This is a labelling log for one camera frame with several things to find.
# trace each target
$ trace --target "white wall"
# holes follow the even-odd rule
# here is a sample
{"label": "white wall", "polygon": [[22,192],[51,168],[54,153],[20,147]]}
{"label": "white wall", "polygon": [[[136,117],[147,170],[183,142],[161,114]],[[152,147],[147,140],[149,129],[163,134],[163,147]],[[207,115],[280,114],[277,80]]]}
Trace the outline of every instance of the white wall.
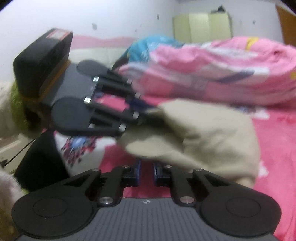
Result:
{"label": "white wall", "polygon": [[281,0],[263,0],[263,1],[267,1],[267,2],[277,4],[277,5],[281,6],[282,8],[286,9],[287,11],[289,11],[290,13],[292,13],[293,15],[296,16],[296,14],[291,9],[289,9],[287,7],[287,5],[284,4]]}
{"label": "white wall", "polygon": [[210,12],[220,5],[232,17],[235,36],[257,36],[283,42],[281,25],[274,3],[253,0],[199,0],[181,3],[179,14]]}
{"label": "white wall", "polygon": [[177,7],[175,0],[14,0],[0,12],[0,81],[13,80],[14,58],[52,27],[99,38],[173,36]]}

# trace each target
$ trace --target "wooden door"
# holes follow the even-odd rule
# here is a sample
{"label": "wooden door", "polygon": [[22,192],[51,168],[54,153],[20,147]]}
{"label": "wooden door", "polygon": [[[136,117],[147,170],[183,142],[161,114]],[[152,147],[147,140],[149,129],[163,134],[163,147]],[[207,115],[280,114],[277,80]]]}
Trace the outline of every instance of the wooden door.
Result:
{"label": "wooden door", "polygon": [[296,16],[276,5],[285,44],[296,47]]}

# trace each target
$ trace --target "green fuzzy fabric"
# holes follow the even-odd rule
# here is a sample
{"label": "green fuzzy fabric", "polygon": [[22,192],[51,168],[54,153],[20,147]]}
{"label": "green fuzzy fabric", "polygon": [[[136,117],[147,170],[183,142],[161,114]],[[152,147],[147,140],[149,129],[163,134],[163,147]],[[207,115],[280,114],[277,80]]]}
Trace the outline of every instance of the green fuzzy fabric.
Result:
{"label": "green fuzzy fabric", "polygon": [[16,82],[13,83],[10,93],[11,114],[14,124],[19,131],[29,138],[36,138],[42,131],[41,125],[32,126],[26,119],[24,103],[20,96]]}
{"label": "green fuzzy fabric", "polygon": [[27,189],[24,189],[24,188],[22,188],[22,192],[23,192],[24,195],[27,195],[27,194],[30,193]]}

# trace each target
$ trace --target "ridged gray surface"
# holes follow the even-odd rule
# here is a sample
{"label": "ridged gray surface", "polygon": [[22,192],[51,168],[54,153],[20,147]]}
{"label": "ridged gray surface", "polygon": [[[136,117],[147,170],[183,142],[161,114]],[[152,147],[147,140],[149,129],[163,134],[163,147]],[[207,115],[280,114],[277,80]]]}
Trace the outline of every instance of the ridged gray surface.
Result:
{"label": "ridged gray surface", "polygon": [[[21,236],[18,241],[36,241]],[[171,198],[123,198],[119,205],[102,208],[92,222],[58,241],[276,241],[272,235],[242,239],[206,225],[193,208],[180,207]]]}

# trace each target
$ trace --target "pink cloth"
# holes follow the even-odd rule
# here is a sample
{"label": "pink cloth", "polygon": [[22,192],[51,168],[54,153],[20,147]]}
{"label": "pink cloth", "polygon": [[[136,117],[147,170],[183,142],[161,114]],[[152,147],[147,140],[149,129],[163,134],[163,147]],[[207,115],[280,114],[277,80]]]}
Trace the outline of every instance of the pink cloth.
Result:
{"label": "pink cloth", "polygon": [[295,101],[296,49],[261,39],[243,51],[246,41],[160,45],[149,63],[131,62],[119,72],[150,96],[261,106]]}
{"label": "pink cloth", "polygon": [[[158,104],[168,99],[145,97],[150,104]],[[104,96],[99,100],[118,110],[125,108],[124,100]],[[273,197],[282,210],[281,221],[275,236],[282,241],[296,237],[296,112],[259,109],[253,115],[253,123],[261,148],[259,176],[254,189]],[[103,172],[115,166],[132,164],[135,158],[117,145],[109,146],[100,165]],[[125,188],[125,197],[153,198],[170,197],[168,188],[157,188],[153,184],[152,163],[142,162],[140,186]]]}

